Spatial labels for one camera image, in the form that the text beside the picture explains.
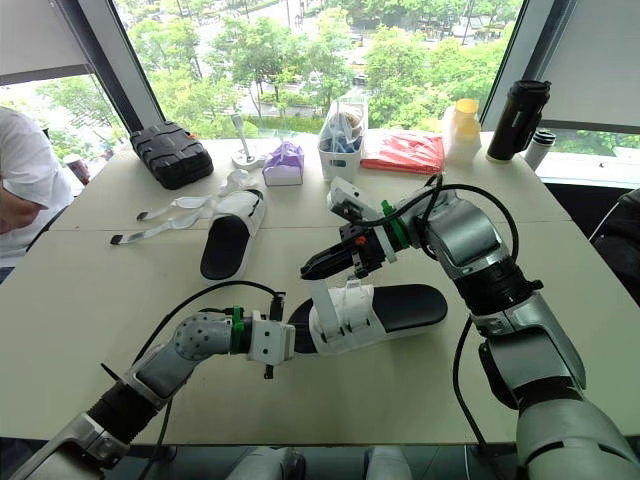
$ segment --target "black cable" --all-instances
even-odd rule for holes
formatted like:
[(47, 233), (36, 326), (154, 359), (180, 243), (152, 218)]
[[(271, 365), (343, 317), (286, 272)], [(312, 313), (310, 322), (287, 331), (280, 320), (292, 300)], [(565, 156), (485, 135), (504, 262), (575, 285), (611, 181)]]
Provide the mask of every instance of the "black cable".
[(422, 217), (418, 221), (418, 232), (420, 232), (420, 246), (422, 247), (422, 251), (430, 259), (437, 261), (438, 258), (436, 257), (435, 253), (429, 250), (429, 242), (427, 239), (427, 230), (429, 228), (429, 224), (427, 222), (429, 220), (429, 215), (431, 215), (431, 210), (433, 210), (433, 207), (438, 200), (438, 195), (442, 190), (442, 174), (432, 175), (429, 180), (427, 180), (427, 183), (424, 184), (424, 186), (428, 187), (434, 181), (436, 182), (436, 186), (433, 187), (433, 193), (431, 195), (431, 199), (429, 200), (429, 204), (427, 205), (425, 212), (422, 214)]
[(468, 317), (467, 321), (464, 324), (464, 327), (462, 328), (462, 333), (460, 334), (458, 345), (456, 346), (456, 352), (453, 356), (453, 391), (456, 394), (456, 398), (458, 399), (458, 404), (462, 409), (462, 413), (464, 413), (464, 416), (467, 419), (471, 430), (473, 430), (473, 434), (475, 435), (476, 440), (478, 441), (478, 450), (480, 451), (480, 454), (484, 455), (487, 458), (489, 467), (491, 467), (491, 471), (493, 472), (495, 477), (499, 480), (506, 480), (505, 476), (500, 471), (497, 462), (488, 451), (487, 441), (485, 440), (484, 435), (482, 435), (480, 427), (478, 427), (476, 420), (473, 418), (473, 415), (471, 414), (467, 403), (464, 401), (462, 391), (460, 390), (460, 358), (462, 357), (462, 349), (464, 348), (464, 343), (467, 339), (467, 335), (469, 334), (469, 330), (471, 329), (472, 324), (473, 321), (471, 320), (471, 317)]
[(169, 425), (169, 415), (171, 414), (171, 405), (173, 404), (173, 400), (169, 400), (167, 402), (167, 406), (164, 409), (164, 418), (162, 419), (162, 428), (160, 428), (160, 435), (158, 435), (158, 440), (156, 441), (155, 447), (153, 447), (153, 451), (151, 452), (151, 456), (149, 460), (147, 460), (147, 464), (144, 466), (144, 470), (138, 476), (138, 480), (144, 480), (147, 478), (151, 467), (156, 462), (156, 458), (158, 457), (158, 453), (160, 453), (160, 449), (162, 448), (162, 442), (164, 441), (164, 436), (167, 433), (167, 426)]
[(379, 218), (377, 220), (354, 220), (353, 222), (351, 222), (354, 225), (358, 225), (361, 227), (378, 227), (381, 225), (386, 225), (387, 223), (389, 223), (392, 220), (395, 220), (396, 218), (400, 217), (401, 215), (403, 215), (404, 213), (406, 213), (411, 207), (413, 207), (414, 205), (417, 205), (418, 203), (420, 203), (422, 200), (424, 200), (425, 198), (427, 198), (428, 196), (431, 196), (435, 193), (435, 191), (438, 190), (437, 193), (445, 191), (445, 190), (466, 190), (468, 192), (473, 192), (473, 193), (477, 193), (478, 195), (482, 195), (483, 197), (485, 197), (487, 200), (491, 201), (491, 203), (493, 203), (502, 213), (502, 215), (504, 216), (504, 218), (507, 220), (507, 223), (509, 224), (509, 229), (511, 230), (511, 238), (512, 238), (512, 246), (511, 246), (511, 256), (513, 257), (514, 260), (517, 259), (518, 257), (518, 252), (520, 250), (520, 237), (518, 235), (518, 227), (516, 226), (516, 222), (513, 219), (513, 217), (511, 216), (511, 213), (509, 212), (509, 210), (507, 210), (507, 207), (504, 206), (504, 204), (498, 200), (496, 197), (494, 197), (492, 194), (490, 194), (489, 192), (487, 192), (486, 190), (480, 188), (480, 187), (475, 187), (473, 185), (465, 185), (465, 184), (460, 184), (460, 183), (452, 183), (449, 185), (444, 185), (440, 188), (434, 188), (431, 190), (427, 190), (425, 192), (423, 192), (422, 194), (418, 195), (417, 197), (415, 197), (414, 199), (408, 201), (406, 204), (404, 204), (402, 207), (400, 207), (398, 210), (396, 210), (393, 213), (390, 213), (389, 215)]
[(224, 310), (221, 308), (201, 308), (200, 310), (198, 310), (199, 312), (203, 312), (203, 313), (224, 313)]
[(484, 439), (478, 424), (476, 423), (473, 415), (471, 415), (471, 411), (469, 407), (467, 407), (464, 398), (462, 397), (462, 392), (460, 391), (460, 358), (462, 357), (462, 348), (464, 347), (464, 342), (467, 339), (467, 335), (469, 334), (469, 330), (471, 329), (471, 325), (473, 321), (471, 317), (467, 318), (467, 321), (462, 328), (462, 333), (460, 334), (460, 338), (458, 339), (458, 345), (456, 346), (456, 353), (453, 356), (453, 392), (456, 394), (456, 398), (458, 399), (458, 403), (460, 404), (460, 408), (462, 408), (462, 413), (469, 422), (469, 426), (471, 430), (473, 430), (473, 434), (476, 436), (478, 440), (478, 444), (480, 445), (480, 450), (484, 450), (487, 446), (487, 441)]
[(169, 323), (169, 321), (174, 317), (174, 315), (176, 313), (178, 313), (180, 310), (182, 310), (185, 306), (187, 306), (188, 304), (190, 304), (191, 302), (193, 302), (195, 299), (201, 297), (202, 295), (209, 293), (209, 292), (213, 292), (214, 290), (217, 290), (219, 288), (222, 287), (229, 287), (231, 285), (246, 285), (248, 287), (254, 287), (254, 288), (258, 288), (260, 290), (264, 290), (267, 293), (270, 293), (271, 296), (277, 298), (278, 297), (278, 292), (276, 292), (274, 289), (267, 287), (266, 285), (262, 285), (261, 283), (256, 283), (256, 282), (250, 282), (248, 280), (231, 280), (229, 282), (221, 282), (221, 283), (217, 283), (211, 287), (207, 287), (204, 290), (200, 290), (198, 293), (194, 293), (193, 295), (191, 295), (189, 298), (187, 298), (186, 300), (184, 300), (182, 303), (180, 303), (177, 307), (175, 307), (173, 310), (171, 310), (163, 319), (162, 321), (158, 324), (158, 326), (156, 327), (156, 329), (153, 331), (153, 333), (151, 334), (151, 336), (149, 337), (149, 339), (145, 342), (145, 344), (142, 346), (142, 348), (140, 349), (140, 351), (138, 352), (138, 355), (136, 355), (135, 360), (133, 361), (134, 363), (137, 362), (138, 360), (140, 360), (142, 358), (142, 356), (145, 354), (145, 352), (149, 349), (149, 347), (151, 346), (151, 344), (153, 343), (153, 341), (156, 339), (156, 337), (160, 334), (160, 332), (162, 331), (162, 329), (167, 325), (167, 323)]
[[(151, 336), (144, 343), (144, 345), (142, 346), (142, 348), (140, 349), (140, 351), (136, 355), (136, 358), (133, 361), (133, 363), (137, 362), (138, 360), (140, 360), (144, 356), (146, 351), (149, 349), (149, 346), (153, 343), (153, 341), (156, 339), (156, 337), (160, 334), (162, 329), (167, 326), (167, 324), (176, 315), (176, 313), (178, 313), (185, 306), (187, 306), (189, 303), (193, 302), (197, 298), (201, 297), (202, 295), (204, 295), (206, 293), (209, 293), (209, 292), (213, 292), (214, 290), (218, 290), (219, 288), (228, 287), (228, 286), (231, 286), (231, 285), (246, 285), (248, 287), (253, 287), (253, 288), (257, 288), (259, 290), (264, 290), (265, 292), (270, 293), (271, 296), (276, 298), (276, 299), (279, 298), (278, 292), (276, 292), (272, 288), (269, 288), (266, 285), (262, 285), (261, 283), (250, 282), (248, 280), (231, 280), (229, 282), (221, 282), (221, 283), (217, 283), (216, 285), (213, 285), (211, 287), (207, 287), (207, 288), (205, 288), (203, 290), (200, 290), (199, 292), (194, 293), (193, 295), (191, 295), (186, 300), (182, 301), (178, 306), (176, 306), (167, 315), (165, 315), (165, 317), (160, 321), (160, 323), (158, 324), (156, 329), (153, 331)], [(203, 309), (202, 311), (205, 311), (205, 310), (206, 311), (216, 311), (218, 313), (224, 313), (223, 310), (219, 310), (219, 309), (215, 309), (215, 308), (206, 308), (206, 309)], [(167, 433), (167, 427), (169, 425), (169, 415), (171, 414), (171, 405), (172, 404), (173, 404), (173, 400), (169, 400), (167, 402), (167, 405), (166, 405), (165, 410), (164, 410), (164, 418), (162, 419), (162, 428), (160, 429), (160, 435), (158, 435), (158, 440), (156, 441), (155, 447), (153, 448), (153, 452), (151, 453), (151, 456), (149, 457), (149, 460), (147, 460), (147, 464), (145, 465), (144, 470), (142, 470), (142, 472), (138, 476), (138, 480), (144, 480), (147, 477), (149, 471), (151, 470), (151, 467), (153, 466), (153, 464), (156, 461), (156, 457), (158, 456), (158, 453), (160, 452), (160, 448), (162, 448), (162, 442), (164, 441), (164, 436)]]

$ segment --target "plastic bag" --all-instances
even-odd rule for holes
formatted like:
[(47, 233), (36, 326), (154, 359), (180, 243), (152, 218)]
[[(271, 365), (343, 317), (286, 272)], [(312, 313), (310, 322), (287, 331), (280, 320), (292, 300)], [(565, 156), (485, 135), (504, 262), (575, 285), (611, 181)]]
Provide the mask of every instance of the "plastic bag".
[(320, 131), (320, 149), (331, 153), (355, 153), (363, 134), (363, 111), (356, 105), (337, 102)]
[(284, 141), (269, 154), (262, 169), (262, 175), (267, 186), (300, 185), (303, 169), (304, 152), (302, 147)]
[(367, 133), (360, 165), (365, 168), (431, 175), (442, 171), (442, 135), (374, 129)]

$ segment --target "white slipper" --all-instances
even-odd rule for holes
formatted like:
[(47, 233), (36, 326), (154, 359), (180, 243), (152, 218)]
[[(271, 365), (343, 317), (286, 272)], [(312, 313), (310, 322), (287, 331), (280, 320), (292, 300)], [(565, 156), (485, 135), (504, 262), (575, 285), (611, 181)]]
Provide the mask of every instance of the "white slipper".
[(242, 278), (265, 209), (258, 190), (233, 192), (215, 206), (200, 261), (205, 280), (216, 283)]

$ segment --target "black thermos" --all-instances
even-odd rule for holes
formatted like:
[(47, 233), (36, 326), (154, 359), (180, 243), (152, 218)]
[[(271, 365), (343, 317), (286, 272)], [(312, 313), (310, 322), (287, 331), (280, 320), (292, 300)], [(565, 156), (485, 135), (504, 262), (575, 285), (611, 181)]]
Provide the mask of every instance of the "black thermos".
[(509, 89), (507, 103), (487, 150), (490, 160), (509, 161), (523, 151), (542, 118), (542, 107), (549, 101), (551, 82), (518, 80)]

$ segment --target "person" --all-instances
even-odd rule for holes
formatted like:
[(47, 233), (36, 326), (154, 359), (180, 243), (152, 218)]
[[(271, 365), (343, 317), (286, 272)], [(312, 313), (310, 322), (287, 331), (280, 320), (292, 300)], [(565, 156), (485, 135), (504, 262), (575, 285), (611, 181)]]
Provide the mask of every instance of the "person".
[(0, 283), (72, 200), (44, 132), (26, 115), (0, 107)]

